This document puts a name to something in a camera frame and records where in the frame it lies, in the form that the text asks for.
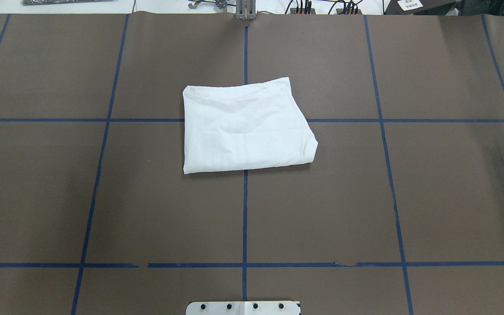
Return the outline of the aluminium frame post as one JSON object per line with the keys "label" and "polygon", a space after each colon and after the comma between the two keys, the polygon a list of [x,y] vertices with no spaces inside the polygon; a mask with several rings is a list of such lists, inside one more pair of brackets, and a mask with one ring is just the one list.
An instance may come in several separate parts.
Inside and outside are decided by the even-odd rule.
{"label": "aluminium frame post", "polygon": [[234,3],[236,20],[256,19],[256,0],[235,0]]}

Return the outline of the white long-sleeve printed shirt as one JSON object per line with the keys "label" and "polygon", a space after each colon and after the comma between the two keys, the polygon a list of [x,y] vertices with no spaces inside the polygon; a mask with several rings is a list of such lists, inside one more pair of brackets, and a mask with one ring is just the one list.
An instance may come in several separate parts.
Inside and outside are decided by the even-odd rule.
{"label": "white long-sleeve printed shirt", "polygon": [[290,78],[234,87],[187,86],[184,174],[312,163],[318,141]]}

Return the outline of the white central pillar with base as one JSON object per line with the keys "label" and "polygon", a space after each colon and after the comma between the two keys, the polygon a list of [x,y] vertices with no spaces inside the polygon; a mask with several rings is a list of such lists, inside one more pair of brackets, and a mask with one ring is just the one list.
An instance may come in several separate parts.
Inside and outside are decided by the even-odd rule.
{"label": "white central pillar with base", "polygon": [[300,315],[299,301],[196,301],[186,315]]}

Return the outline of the orange black connector box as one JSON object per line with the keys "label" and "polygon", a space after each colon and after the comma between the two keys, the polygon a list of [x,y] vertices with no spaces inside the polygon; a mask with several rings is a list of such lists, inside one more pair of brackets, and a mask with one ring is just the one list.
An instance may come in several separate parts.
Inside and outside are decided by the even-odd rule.
{"label": "orange black connector box", "polygon": [[300,8],[294,7],[290,9],[290,14],[316,14],[316,10],[314,8]]}

